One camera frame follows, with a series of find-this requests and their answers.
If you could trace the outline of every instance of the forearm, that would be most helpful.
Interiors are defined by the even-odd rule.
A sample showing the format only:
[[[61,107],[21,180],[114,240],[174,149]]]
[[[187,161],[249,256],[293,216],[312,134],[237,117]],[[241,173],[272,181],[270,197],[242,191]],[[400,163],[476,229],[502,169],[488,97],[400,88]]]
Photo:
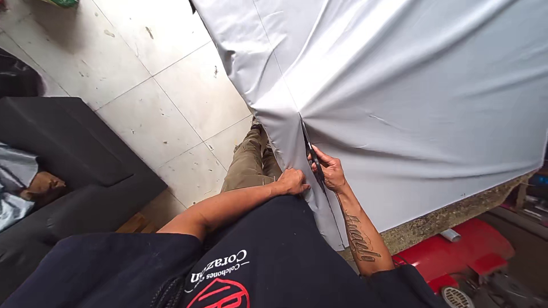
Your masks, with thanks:
[[[269,199],[285,192],[276,182],[222,192],[200,201],[161,228],[159,233],[185,233],[201,241],[207,233],[236,221]]]
[[[392,257],[352,189],[346,183],[336,192],[345,219],[352,256],[360,274],[371,274],[394,268]]]

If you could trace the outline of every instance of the navy t-shirt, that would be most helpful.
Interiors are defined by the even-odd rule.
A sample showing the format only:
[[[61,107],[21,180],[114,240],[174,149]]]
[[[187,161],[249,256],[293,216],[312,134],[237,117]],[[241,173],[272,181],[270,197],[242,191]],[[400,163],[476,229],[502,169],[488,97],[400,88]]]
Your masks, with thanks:
[[[410,265],[360,278],[312,211],[274,198],[208,251],[191,235],[103,233],[60,241],[8,307],[442,307]]]

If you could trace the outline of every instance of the sleeve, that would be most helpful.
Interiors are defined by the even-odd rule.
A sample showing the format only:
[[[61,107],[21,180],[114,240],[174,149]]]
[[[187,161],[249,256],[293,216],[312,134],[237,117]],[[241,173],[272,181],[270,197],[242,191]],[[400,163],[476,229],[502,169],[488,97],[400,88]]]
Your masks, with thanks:
[[[71,236],[55,245],[2,308],[101,306],[102,301],[138,307],[167,279],[186,276],[200,254],[201,242],[192,235]]]
[[[363,279],[386,307],[447,308],[413,265],[377,272]]]

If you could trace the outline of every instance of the scissors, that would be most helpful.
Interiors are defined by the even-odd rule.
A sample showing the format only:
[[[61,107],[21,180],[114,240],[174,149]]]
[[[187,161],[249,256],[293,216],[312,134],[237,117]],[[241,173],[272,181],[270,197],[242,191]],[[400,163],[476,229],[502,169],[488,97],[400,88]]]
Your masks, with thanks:
[[[314,148],[312,147],[312,144],[310,143],[310,138],[308,136],[308,133],[306,132],[305,122],[302,120],[301,117],[301,126],[302,126],[302,134],[305,137],[305,146],[306,146],[306,156],[308,157],[308,154],[310,154],[310,157],[312,158],[309,160],[310,168],[312,169],[312,163],[316,164],[316,172],[314,173],[314,177],[316,178],[316,181],[318,181],[320,187],[322,188],[322,192],[324,195],[326,195],[326,187],[324,184],[325,176],[323,174],[322,166],[319,163],[318,154],[316,154],[316,151],[314,151]]]

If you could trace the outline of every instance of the white fabric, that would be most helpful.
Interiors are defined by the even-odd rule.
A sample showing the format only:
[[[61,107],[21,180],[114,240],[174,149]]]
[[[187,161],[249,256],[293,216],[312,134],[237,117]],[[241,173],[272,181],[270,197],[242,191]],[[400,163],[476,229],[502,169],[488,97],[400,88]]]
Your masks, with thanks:
[[[194,0],[282,168],[302,169],[328,243],[348,245],[305,157],[339,157],[379,231],[541,166],[546,0]]]

